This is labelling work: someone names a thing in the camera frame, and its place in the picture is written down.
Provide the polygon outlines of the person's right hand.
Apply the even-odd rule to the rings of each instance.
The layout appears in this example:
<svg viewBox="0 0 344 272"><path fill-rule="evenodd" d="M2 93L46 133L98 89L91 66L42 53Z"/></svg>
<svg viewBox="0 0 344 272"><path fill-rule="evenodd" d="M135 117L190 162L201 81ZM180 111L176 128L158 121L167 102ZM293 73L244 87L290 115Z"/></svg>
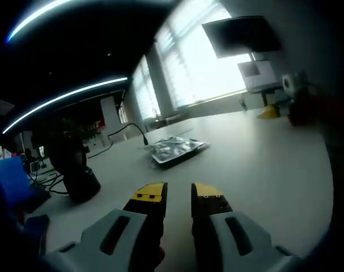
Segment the person's right hand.
<svg viewBox="0 0 344 272"><path fill-rule="evenodd" d="M300 94L289 107L288 119L292 126L313 125L324 117L324 101L317 95Z"/></svg>

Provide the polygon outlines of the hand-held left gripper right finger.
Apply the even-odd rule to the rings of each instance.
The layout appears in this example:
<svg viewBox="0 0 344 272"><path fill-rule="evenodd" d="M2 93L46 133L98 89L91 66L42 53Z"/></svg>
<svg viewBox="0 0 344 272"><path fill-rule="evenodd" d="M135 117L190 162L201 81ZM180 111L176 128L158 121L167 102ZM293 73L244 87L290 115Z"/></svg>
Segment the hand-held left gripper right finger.
<svg viewBox="0 0 344 272"><path fill-rule="evenodd" d="M198 271L298 271L299 257L273 245L269 233L233 211L215 187L191 185L191 214Z"/></svg>

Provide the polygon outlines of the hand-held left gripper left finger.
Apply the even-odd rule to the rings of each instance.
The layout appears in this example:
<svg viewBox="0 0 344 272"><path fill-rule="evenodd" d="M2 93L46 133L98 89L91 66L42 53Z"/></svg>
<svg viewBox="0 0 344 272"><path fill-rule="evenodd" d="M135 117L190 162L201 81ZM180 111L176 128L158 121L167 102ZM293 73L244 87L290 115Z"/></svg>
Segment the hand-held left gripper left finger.
<svg viewBox="0 0 344 272"><path fill-rule="evenodd" d="M48 253L51 271L154 271L164 232L168 184L138 189L123 209L114 209L85 229L80 242Z"/></svg>

